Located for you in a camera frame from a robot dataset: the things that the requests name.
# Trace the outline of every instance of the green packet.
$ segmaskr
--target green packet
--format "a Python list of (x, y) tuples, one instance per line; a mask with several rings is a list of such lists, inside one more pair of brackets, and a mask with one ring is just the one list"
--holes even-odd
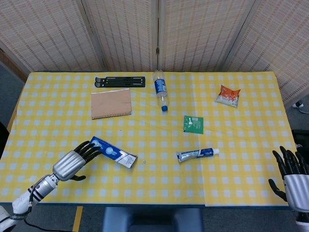
[(204, 133), (203, 118), (184, 116), (183, 132), (203, 134)]

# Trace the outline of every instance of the blue toothpaste box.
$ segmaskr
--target blue toothpaste box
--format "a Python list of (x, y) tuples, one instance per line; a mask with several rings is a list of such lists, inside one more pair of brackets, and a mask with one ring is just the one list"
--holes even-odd
[(94, 143), (95, 146), (99, 146), (100, 147), (99, 151), (101, 151), (103, 155), (111, 158), (117, 163), (126, 166), (127, 168), (131, 168), (133, 163), (137, 159), (137, 156), (134, 156), (123, 150), (120, 150), (119, 148), (109, 144), (104, 140), (97, 138), (96, 136), (92, 137), (90, 143)]

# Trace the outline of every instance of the tube cap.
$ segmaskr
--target tube cap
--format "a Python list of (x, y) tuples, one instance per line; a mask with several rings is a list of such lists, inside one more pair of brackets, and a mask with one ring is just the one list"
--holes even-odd
[(220, 153), (220, 151), (219, 151), (218, 148), (213, 148), (212, 150), (213, 150), (213, 154), (214, 154), (214, 155), (217, 155), (217, 154)]
[(162, 108), (162, 111), (167, 111), (168, 110), (168, 106), (167, 105), (164, 105), (161, 108)]

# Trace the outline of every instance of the yellow checkered tablecloth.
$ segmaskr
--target yellow checkered tablecloth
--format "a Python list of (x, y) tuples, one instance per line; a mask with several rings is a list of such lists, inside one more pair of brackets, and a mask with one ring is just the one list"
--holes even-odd
[[(132, 115), (91, 120), (94, 78), (146, 76), (131, 88)], [(166, 72), (169, 111), (157, 105), (151, 72), (34, 72), (23, 90), (0, 161), (0, 199), (11, 202), (83, 141), (97, 136), (137, 155), (131, 170), (104, 156), (60, 182), (43, 202), (285, 205), (267, 179), (282, 180), (271, 151), (295, 150), (273, 72)], [(214, 100), (220, 86), (241, 89), (237, 109)], [(204, 134), (183, 132), (183, 116), (204, 117)], [(178, 163), (175, 152), (219, 148)]]

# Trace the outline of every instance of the robotic arm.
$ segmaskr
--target robotic arm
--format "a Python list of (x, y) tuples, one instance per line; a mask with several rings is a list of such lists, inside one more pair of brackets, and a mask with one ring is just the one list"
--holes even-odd
[(298, 212), (296, 224), (300, 232), (309, 232), (309, 169), (304, 158), (296, 152), (295, 155), (290, 150), (280, 147), (284, 162), (276, 152), (274, 154), (283, 179), (285, 192), (277, 188), (275, 182), (269, 179), (269, 185), (274, 193), (286, 201), (289, 206)]
[(22, 195), (12, 202), (13, 214), (9, 215), (0, 206), (0, 232), (11, 231), (17, 223), (24, 220), (32, 207), (53, 191), (59, 181), (84, 180), (86, 177), (75, 174), (94, 157), (101, 154), (99, 147), (93, 147), (89, 141), (83, 142), (73, 151), (67, 153), (54, 166), (53, 173), (45, 175), (37, 183), (28, 188)]

